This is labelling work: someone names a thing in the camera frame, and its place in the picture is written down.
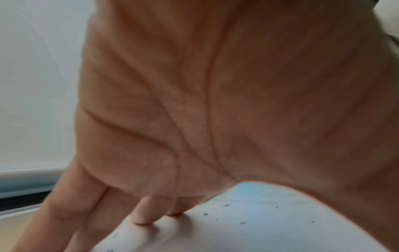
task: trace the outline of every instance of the hand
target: hand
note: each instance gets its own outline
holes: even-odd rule
[[[150,223],[243,181],[323,191],[376,172],[368,140],[396,102],[375,84],[396,65],[363,2],[99,0],[76,157],[14,252],[89,251],[130,212]]]

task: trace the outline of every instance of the finger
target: finger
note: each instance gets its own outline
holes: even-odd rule
[[[105,190],[106,185],[72,161],[12,251],[64,251]]]
[[[163,196],[144,197],[130,214],[130,220],[135,224],[153,223],[162,218],[174,202],[175,198]]]
[[[114,231],[140,199],[110,188],[90,216],[73,235],[66,252],[88,252]]]
[[[179,215],[191,208],[207,201],[208,197],[196,196],[196,197],[180,197],[173,204],[172,208],[166,213],[168,216]]]

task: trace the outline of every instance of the skin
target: skin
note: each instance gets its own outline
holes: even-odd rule
[[[399,251],[399,64],[363,0],[98,0],[76,156],[13,252],[85,252],[244,181]]]

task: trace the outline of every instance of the white wall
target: white wall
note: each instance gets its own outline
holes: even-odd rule
[[[0,171],[66,166],[92,0],[0,1]]]

